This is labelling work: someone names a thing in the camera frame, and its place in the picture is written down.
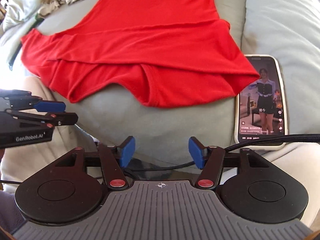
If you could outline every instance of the grey plastic base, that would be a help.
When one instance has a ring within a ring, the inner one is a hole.
[[[312,231],[299,220],[259,224],[225,208],[216,194],[189,181],[136,181],[112,192],[92,216],[67,226],[27,222],[17,240],[300,240]]]

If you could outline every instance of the phone screen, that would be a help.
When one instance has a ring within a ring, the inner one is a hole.
[[[277,65],[272,57],[247,56],[260,78],[239,95],[239,142],[284,135],[284,104]]]

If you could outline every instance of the red garment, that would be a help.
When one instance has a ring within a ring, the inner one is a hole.
[[[69,30],[32,30],[21,58],[71,103],[118,83],[145,106],[204,104],[259,77],[229,28],[213,0],[99,0]]]

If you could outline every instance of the woman on phone screen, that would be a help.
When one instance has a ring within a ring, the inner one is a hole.
[[[249,89],[252,89],[253,87],[258,88],[259,98],[257,108],[261,119],[262,133],[267,134],[268,130],[269,134],[272,134],[272,120],[276,109],[275,103],[273,102],[276,83],[269,79],[268,71],[265,68],[261,68],[259,74],[260,79],[251,83]]]

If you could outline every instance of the phone case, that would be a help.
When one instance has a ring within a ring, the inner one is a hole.
[[[284,91],[284,84],[283,80],[281,77],[281,72],[279,68],[278,61],[275,59],[275,57],[271,55],[259,55],[259,54],[247,54],[245,55],[246,57],[271,57],[274,59],[276,63],[276,69],[279,77],[279,83],[280,83],[280,90],[281,90],[281,95],[282,95],[282,101],[283,101],[283,114],[284,114],[284,134],[288,134],[288,118],[287,118],[287,106],[286,106],[286,101],[285,101],[285,91]],[[239,104],[240,104],[240,99],[239,95],[236,96],[236,118],[235,118],[235,133],[234,133],[234,138],[235,142],[239,143],[238,140],[238,131],[239,131]],[[266,151],[274,151],[274,150],[280,150],[283,148],[285,143],[279,145],[279,146],[262,146],[262,145],[257,145],[257,146],[248,146],[247,148],[252,149],[252,150],[266,150]]]

